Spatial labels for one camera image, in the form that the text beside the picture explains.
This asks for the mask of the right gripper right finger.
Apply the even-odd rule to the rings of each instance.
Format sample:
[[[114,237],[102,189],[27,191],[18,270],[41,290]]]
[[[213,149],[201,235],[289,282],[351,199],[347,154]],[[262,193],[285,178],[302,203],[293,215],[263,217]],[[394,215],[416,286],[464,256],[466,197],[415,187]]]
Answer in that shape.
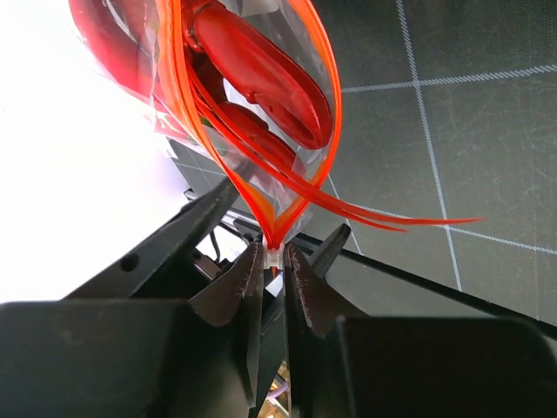
[[[556,358],[497,317],[385,317],[356,308],[294,244],[284,251],[294,417],[553,417]]]

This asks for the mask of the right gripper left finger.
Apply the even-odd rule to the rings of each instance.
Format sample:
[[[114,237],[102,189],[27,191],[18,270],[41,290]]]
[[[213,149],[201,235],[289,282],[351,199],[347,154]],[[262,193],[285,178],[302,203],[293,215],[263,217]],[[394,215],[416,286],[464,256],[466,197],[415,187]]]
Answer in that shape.
[[[4,417],[245,417],[254,404],[263,248],[189,300],[1,308]]]

